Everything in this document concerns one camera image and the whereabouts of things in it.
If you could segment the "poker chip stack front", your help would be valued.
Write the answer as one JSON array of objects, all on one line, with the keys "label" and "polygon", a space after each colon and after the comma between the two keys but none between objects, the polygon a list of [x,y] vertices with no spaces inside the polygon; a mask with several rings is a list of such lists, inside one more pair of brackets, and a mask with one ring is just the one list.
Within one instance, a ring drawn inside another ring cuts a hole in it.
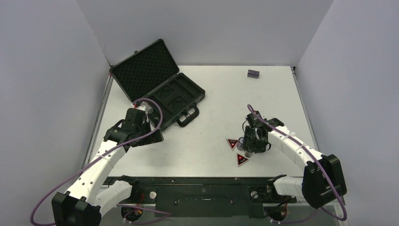
[{"label": "poker chip stack front", "polygon": [[247,158],[251,158],[253,156],[254,152],[252,151],[244,151],[244,156]]}]

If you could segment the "poker chip stack back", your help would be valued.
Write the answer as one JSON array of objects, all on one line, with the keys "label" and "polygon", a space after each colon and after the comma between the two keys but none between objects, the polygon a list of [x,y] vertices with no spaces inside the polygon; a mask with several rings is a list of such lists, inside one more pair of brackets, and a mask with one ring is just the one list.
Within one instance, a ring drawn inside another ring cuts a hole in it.
[{"label": "poker chip stack back", "polygon": [[152,114],[153,113],[153,108],[150,105],[145,105],[144,110],[146,114]]}]

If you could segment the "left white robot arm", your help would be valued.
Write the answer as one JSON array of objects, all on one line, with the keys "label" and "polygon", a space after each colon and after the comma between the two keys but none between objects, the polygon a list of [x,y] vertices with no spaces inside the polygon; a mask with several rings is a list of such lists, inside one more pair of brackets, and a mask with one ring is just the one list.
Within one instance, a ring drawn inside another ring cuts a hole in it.
[{"label": "left white robot arm", "polygon": [[55,225],[97,226],[120,201],[136,202],[140,198],[139,187],[126,180],[119,180],[104,191],[100,189],[130,148],[163,141],[161,131],[151,129],[150,111],[149,106],[129,108],[125,118],[106,131],[87,169],[64,193],[54,195],[51,204]]}]

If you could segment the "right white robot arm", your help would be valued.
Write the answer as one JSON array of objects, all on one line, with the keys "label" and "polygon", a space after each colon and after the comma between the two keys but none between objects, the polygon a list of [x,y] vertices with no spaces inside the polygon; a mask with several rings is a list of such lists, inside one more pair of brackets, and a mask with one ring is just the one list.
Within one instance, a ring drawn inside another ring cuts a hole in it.
[{"label": "right white robot arm", "polygon": [[279,119],[260,120],[259,116],[259,112],[246,116],[243,150],[264,153],[275,147],[303,172],[302,178],[279,175],[268,180],[265,194],[269,200],[300,197],[318,209],[347,193],[342,166],[335,155],[327,156],[306,145]]}]

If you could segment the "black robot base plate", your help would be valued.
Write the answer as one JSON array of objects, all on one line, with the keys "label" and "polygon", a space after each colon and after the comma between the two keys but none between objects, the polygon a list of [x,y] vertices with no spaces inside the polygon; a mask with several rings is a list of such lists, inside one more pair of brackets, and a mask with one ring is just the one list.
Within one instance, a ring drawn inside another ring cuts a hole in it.
[{"label": "black robot base plate", "polygon": [[174,217],[264,218],[265,210],[280,210],[296,198],[271,191],[270,177],[108,177],[103,187],[116,181],[133,184],[123,204],[153,205]]}]

